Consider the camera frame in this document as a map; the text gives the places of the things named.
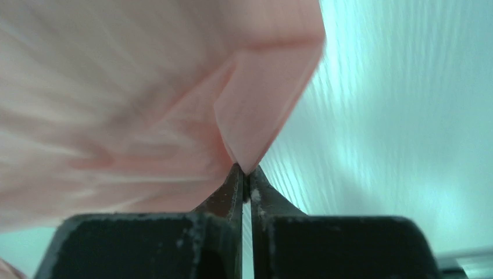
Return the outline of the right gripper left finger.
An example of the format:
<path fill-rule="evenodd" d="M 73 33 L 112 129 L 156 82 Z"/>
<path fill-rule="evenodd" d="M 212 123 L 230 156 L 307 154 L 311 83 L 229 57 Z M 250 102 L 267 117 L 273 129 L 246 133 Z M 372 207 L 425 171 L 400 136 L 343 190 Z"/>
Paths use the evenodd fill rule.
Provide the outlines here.
<path fill-rule="evenodd" d="M 241 278 L 244 172 L 185 213 L 82 214 L 56 230 L 36 278 Z"/>

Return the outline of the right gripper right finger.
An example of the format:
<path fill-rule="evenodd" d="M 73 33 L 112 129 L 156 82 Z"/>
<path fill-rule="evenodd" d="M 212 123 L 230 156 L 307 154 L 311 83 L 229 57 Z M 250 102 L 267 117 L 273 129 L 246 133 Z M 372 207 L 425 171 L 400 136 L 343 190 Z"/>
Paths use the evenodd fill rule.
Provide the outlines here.
<path fill-rule="evenodd" d="M 261 168 L 249 175 L 255 278 L 440 278 L 426 238 L 399 216 L 309 216 Z"/>

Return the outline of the salmon pink t-shirt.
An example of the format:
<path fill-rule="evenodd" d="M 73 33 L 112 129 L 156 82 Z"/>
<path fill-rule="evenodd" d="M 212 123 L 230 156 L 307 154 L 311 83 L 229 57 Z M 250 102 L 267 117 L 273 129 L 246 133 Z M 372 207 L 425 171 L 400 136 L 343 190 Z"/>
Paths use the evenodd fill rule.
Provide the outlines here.
<path fill-rule="evenodd" d="M 259 164 L 324 39 L 318 1 L 2 1 L 1 231 L 193 209 Z"/>

